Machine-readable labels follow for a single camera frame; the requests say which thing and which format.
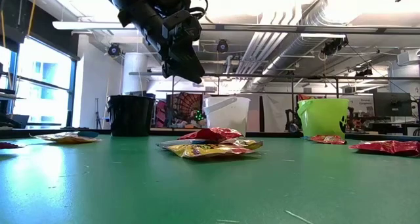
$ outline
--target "computer monitor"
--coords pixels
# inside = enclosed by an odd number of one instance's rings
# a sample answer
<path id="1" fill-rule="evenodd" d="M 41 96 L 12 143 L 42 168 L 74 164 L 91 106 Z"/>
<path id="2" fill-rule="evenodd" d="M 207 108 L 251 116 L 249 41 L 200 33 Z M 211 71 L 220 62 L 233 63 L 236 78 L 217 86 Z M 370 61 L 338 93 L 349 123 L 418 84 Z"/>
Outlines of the computer monitor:
<path id="1" fill-rule="evenodd" d="M 375 116 L 413 116 L 409 93 L 373 93 Z"/>

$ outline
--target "bucket handle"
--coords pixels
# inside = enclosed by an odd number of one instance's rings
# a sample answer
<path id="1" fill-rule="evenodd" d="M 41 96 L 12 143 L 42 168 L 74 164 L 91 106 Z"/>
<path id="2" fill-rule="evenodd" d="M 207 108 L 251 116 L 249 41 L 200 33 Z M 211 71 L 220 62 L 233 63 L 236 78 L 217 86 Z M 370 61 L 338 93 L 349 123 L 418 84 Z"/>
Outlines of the bucket handle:
<path id="1" fill-rule="evenodd" d="M 214 105 L 211 105 L 211 106 L 205 107 L 205 108 L 203 108 L 204 113 L 205 113 L 206 115 L 208 115 L 208 114 L 210 114 L 210 113 L 212 113 L 212 112 L 215 112 L 215 111 L 217 111 L 217 110 L 219 110 L 219 109 L 224 108 L 225 106 L 228 106 L 228 105 L 230 105 L 230 104 L 232 104 L 232 103 L 236 102 L 237 100 L 238 100 L 238 99 L 237 99 L 236 97 L 232 97 L 232 98 L 230 98 L 230 99 L 226 99 L 225 101 L 221 101 L 221 102 L 216 103 L 216 104 L 214 104 Z"/>
<path id="2" fill-rule="evenodd" d="M 305 104 L 303 104 L 302 106 L 299 106 L 299 109 L 297 110 L 297 114 L 299 115 L 300 118 L 302 118 L 302 115 L 304 114 L 304 112 L 306 110 L 308 110 L 308 107 L 312 104 L 312 101 L 309 101 Z"/>

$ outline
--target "black bucket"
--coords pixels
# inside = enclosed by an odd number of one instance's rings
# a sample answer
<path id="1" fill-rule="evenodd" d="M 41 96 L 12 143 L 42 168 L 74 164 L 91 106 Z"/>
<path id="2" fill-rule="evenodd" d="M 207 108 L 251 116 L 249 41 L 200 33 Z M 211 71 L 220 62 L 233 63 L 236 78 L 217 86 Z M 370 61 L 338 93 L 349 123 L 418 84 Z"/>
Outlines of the black bucket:
<path id="1" fill-rule="evenodd" d="M 106 106 L 110 113 L 112 136 L 148 136 L 154 102 L 150 97 L 109 96 Z"/>

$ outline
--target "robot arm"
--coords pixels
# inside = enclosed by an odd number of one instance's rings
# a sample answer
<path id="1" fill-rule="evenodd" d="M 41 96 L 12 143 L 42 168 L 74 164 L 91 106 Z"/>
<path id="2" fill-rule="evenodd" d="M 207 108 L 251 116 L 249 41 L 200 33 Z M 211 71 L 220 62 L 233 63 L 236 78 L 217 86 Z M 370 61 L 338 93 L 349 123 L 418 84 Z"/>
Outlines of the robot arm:
<path id="1" fill-rule="evenodd" d="M 110 1 L 119 9 L 122 25 L 133 23 L 159 53 L 163 77 L 180 76 L 201 83 L 204 69 L 192 42 L 200 38 L 198 20 L 205 15 L 205 9 L 190 8 L 191 0 Z"/>

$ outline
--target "white bucket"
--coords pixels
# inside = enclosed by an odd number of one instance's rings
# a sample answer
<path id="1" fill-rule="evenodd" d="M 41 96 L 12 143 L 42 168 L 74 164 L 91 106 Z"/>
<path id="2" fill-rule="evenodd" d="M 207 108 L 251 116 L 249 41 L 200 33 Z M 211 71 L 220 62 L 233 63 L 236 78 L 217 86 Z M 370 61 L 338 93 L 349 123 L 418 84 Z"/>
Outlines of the white bucket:
<path id="1" fill-rule="evenodd" d="M 251 100 L 243 97 L 209 97 L 204 99 L 207 127 L 236 129 L 247 132 L 248 108 Z"/>

